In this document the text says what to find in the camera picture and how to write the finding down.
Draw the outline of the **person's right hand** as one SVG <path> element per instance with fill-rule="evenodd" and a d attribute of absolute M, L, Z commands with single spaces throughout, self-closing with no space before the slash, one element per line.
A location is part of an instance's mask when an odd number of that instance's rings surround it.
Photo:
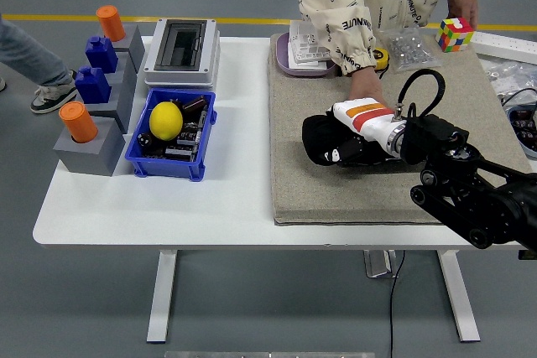
<path fill-rule="evenodd" d="M 348 100 L 373 98 L 375 101 L 387 105 L 383 97 L 383 88 L 372 66 L 356 70 L 350 74 L 351 84 Z"/>

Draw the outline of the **person's left hand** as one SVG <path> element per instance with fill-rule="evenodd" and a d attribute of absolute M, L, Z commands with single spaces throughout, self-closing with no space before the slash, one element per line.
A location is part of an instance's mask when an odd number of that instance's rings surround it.
<path fill-rule="evenodd" d="M 477 30 L 478 26 L 478 2 L 477 0 L 447 0 L 448 18 L 464 18 Z"/>

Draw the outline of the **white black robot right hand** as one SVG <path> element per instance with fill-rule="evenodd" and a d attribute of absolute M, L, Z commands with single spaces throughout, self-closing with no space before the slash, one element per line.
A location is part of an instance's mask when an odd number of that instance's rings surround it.
<path fill-rule="evenodd" d="M 373 98 L 337 102 L 326 111 L 344 138 L 321 153 L 321 160 L 341 166 L 374 165 L 399 158 L 395 143 L 404 124 Z"/>

